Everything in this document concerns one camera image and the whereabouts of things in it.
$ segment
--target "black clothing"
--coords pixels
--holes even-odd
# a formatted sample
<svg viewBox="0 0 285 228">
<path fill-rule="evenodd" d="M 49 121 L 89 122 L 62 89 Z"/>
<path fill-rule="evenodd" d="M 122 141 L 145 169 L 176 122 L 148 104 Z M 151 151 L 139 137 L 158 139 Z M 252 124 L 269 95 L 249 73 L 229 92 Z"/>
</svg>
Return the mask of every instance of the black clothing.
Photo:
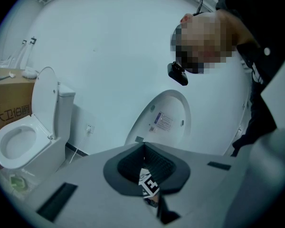
<svg viewBox="0 0 285 228">
<path fill-rule="evenodd" d="M 242 146 L 276 128 L 260 94 L 285 61 L 285 0 L 218 0 L 216 9 L 238 17 L 260 45 L 237 46 L 247 66 L 255 64 L 264 85 L 252 79 L 251 119 L 246 134 L 233 143 L 236 156 Z"/>
</svg>

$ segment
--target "toilet tank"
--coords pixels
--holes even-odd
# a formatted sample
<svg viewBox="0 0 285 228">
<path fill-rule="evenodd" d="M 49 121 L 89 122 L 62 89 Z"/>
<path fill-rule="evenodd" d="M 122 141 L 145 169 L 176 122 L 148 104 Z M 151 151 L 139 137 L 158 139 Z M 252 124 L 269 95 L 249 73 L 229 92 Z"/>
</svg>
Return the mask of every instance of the toilet tank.
<svg viewBox="0 0 285 228">
<path fill-rule="evenodd" d="M 54 119 L 56 138 L 68 141 L 70 137 L 71 116 L 75 91 L 62 83 L 58 83 L 58 97 Z"/>
</svg>

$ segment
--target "toilet lid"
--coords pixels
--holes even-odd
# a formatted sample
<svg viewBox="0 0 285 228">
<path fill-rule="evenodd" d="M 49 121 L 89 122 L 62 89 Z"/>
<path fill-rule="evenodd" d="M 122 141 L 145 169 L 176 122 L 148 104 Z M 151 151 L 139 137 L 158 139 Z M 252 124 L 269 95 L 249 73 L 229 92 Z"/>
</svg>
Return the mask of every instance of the toilet lid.
<svg viewBox="0 0 285 228">
<path fill-rule="evenodd" d="M 54 117 L 58 96 L 58 81 L 54 70 L 45 67 L 38 75 L 32 96 L 32 113 L 38 118 L 42 125 L 54 133 Z"/>
</svg>

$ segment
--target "wall outlet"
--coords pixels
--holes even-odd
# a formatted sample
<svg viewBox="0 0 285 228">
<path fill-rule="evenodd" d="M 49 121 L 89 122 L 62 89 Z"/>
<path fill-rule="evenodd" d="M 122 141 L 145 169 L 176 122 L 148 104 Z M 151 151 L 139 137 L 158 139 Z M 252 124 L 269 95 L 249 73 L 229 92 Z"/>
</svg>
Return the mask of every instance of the wall outlet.
<svg viewBox="0 0 285 228">
<path fill-rule="evenodd" d="M 85 125 L 85 129 L 88 129 L 88 128 L 91 129 L 89 134 L 93 134 L 95 127 L 92 126 L 91 124 L 88 124 L 88 123 L 87 123 L 87 124 Z"/>
</svg>

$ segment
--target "green object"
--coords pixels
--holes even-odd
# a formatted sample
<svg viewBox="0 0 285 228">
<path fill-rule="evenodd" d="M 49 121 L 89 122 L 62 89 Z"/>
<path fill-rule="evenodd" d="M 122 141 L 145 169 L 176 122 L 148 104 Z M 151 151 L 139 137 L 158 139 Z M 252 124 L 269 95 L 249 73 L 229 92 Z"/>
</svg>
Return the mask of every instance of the green object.
<svg viewBox="0 0 285 228">
<path fill-rule="evenodd" d="M 12 174 L 9 176 L 10 185 L 17 191 L 24 191 L 27 189 L 25 180 L 22 177 Z"/>
</svg>

